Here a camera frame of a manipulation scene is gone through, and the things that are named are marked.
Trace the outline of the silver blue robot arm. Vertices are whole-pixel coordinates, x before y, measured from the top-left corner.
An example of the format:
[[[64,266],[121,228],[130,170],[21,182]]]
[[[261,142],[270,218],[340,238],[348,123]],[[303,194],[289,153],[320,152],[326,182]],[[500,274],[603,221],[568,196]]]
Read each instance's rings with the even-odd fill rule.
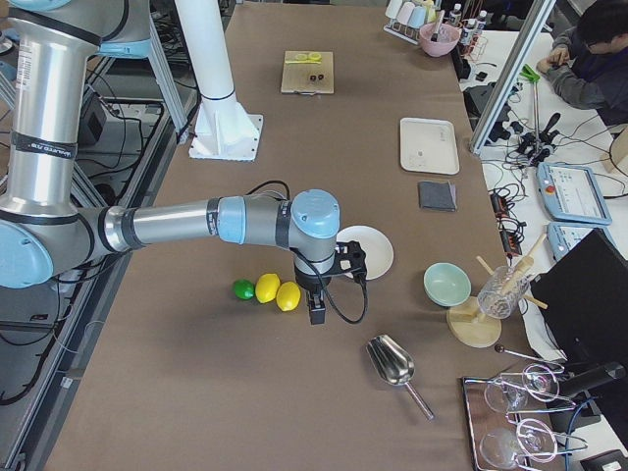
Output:
[[[310,321],[334,301],[331,279],[367,276],[365,253],[340,242],[340,207],[321,189],[292,199],[247,194],[167,207],[77,208],[71,186],[87,60],[151,52],[145,1],[15,1],[20,36],[8,186],[1,198],[1,284],[27,288],[93,259],[146,245],[216,236],[277,246],[294,257]]]

